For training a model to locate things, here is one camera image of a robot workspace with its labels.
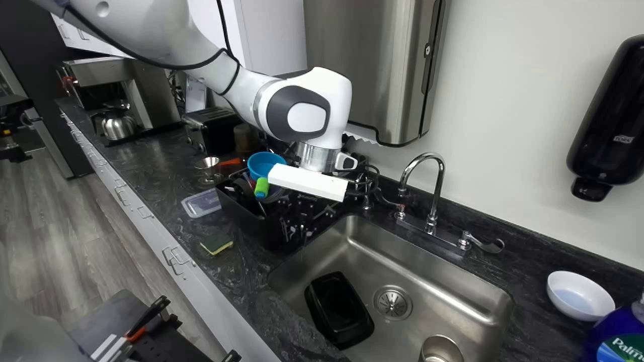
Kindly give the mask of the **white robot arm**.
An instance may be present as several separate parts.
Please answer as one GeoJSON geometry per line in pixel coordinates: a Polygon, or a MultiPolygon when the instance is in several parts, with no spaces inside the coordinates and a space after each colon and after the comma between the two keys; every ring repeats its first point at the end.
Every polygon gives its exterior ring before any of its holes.
{"type": "Polygon", "coordinates": [[[330,68],[278,78],[246,68],[193,21],[187,0],[33,0],[154,66],[183,70],[267,134],[301,145],[301,167],[330,172],[342,151],[353,82],[330,68]]]}

